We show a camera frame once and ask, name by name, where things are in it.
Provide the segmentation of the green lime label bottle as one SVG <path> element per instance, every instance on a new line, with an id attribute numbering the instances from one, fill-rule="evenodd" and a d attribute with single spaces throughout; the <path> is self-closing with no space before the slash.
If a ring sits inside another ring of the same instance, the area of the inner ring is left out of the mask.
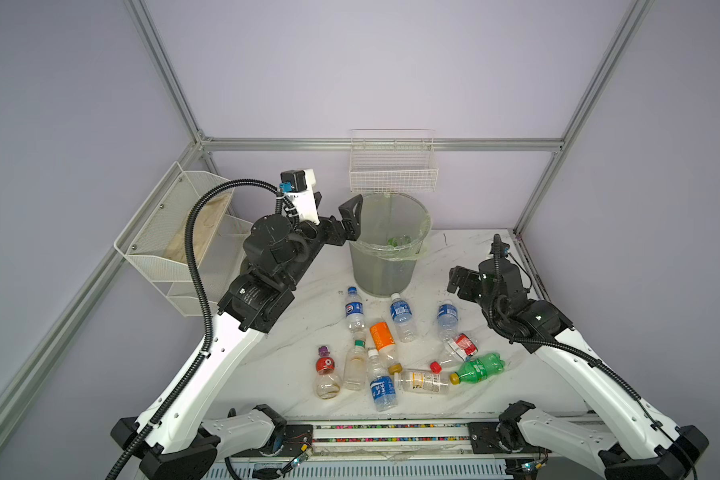
<path id="1" fill-rule="evenodd" d="M 401 248 L 412 243 L 412 238 L 408 235 L 399 235 L 391 237 L 387 240 L 387 245 L 392 248 Z"/>

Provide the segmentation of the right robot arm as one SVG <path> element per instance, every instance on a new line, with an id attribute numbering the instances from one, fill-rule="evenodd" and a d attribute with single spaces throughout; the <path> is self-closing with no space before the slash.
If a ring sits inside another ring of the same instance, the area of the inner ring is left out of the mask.
<path id="1" fill-rule="evenodd" d="M 603 479 L 697 478 L 707 437 L 651 406 L 555 305 L 530 298 L 510 257 L 508 244 L 494 236 L 489 258 L 477 269 L 450 269 L 448 292 L 478 305 L 491 330 L 550 366 L 608 429 L 593 431 L 517 401 L 498 418 L 495 446 L 507 453 L 553 452 Z"/>

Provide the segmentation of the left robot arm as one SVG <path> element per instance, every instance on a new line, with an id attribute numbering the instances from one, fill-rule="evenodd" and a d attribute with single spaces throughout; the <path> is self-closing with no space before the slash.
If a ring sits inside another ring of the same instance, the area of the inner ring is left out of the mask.
<path id="1" fill-rule="evenodd" d="M 270 214 L 253 224 L 243 243 L 247 263 L 217 311 L 205 313 L 198 347 L 152 405 L 113 427 L 122 453 L 108 478 L 117 478 L 138 458 L 148 479 L 201 479 L 220 459 L 280 450 L 287 422 L 266 404 L 222 419 L 206 414 L 237 366 L 293 302 L 298 282 L 322 248 L 359 238 L 362 206 L 362 197 L 355 196 L 340 206 L 339 218 L 293 224 L 287 216 Z"/>

